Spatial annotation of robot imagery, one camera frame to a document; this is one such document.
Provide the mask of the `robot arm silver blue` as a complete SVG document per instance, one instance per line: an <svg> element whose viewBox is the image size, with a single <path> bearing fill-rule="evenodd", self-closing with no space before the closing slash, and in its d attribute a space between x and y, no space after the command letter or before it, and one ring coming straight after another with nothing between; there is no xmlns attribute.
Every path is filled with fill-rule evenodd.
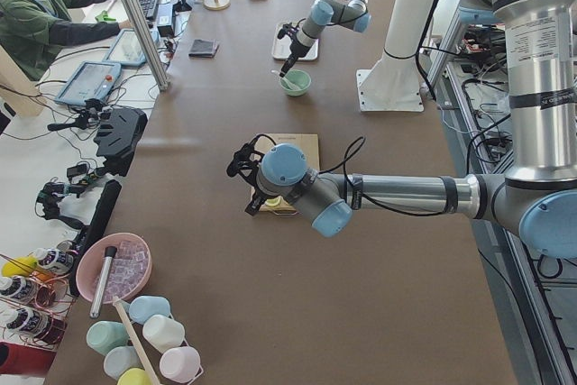
<svg viewBox="0 0 577 385"><path fill-rule="evenodd" d="M383 56L357 83L363 111L418 111L417 96L402 96L412 67L389 59L419 54L438 0L395 0ZM369 0L315 0L303 25L284 25L290 55L285 77L327 26L364 32ZM461 213L500 225L549 257L576 258L576 91L573 87L572 5L576 0L460 0L461 23L504 24L513 164L504 174L400 177L346 174L344 160L317 171L296 145L255 150L258 134L234 153L226 173L253 187L245 212L283 197L323 236L338 234L353 210L381 207L412 216Z"/></svg>
<svg viewBox="0 0 577 385"><path fill-rule="evenodd" d="M284 23L277 38L290 39L289 55L280 68L283 78L304 58L322 31L327 26L342 26L354 32L365 32L371 15L368 10L369 0L348 0L340 3L336 0L315 0L306 19L297 23Z"/></svg>

